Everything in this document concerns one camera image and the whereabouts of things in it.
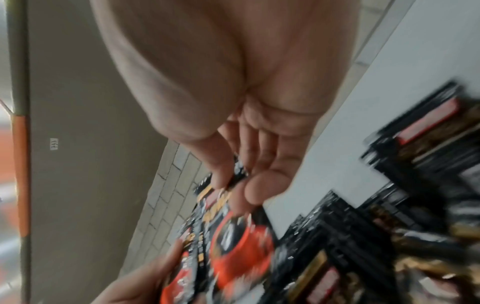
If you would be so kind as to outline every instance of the palm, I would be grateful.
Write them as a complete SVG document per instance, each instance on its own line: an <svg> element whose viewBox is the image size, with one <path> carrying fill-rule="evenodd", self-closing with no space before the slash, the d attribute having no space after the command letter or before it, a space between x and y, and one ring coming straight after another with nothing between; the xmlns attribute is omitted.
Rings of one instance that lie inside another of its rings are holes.
<svg viewBox="0 0 480 304"><path fill-rule="evenodd" d="M191 148L216 186L228 182L238 152L252 177L233 201L261 204L286 190L349 65L355 2L92 4L120 72L159 132Z"/></svg>

